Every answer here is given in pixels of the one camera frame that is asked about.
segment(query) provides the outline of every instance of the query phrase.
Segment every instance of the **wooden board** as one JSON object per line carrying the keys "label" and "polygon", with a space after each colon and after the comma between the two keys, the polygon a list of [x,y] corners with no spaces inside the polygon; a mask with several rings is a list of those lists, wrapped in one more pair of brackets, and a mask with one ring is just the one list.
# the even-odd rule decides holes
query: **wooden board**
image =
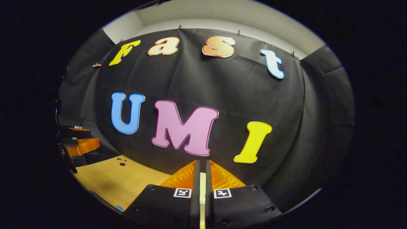
{"label": "wooden board", "polygon": [[123,155],[77,167],[77,170],[75,177],[86,189],[96,192],[109,204],[120,206],[123,210],[129,207],[147,185],[160,185],[171,176]]}

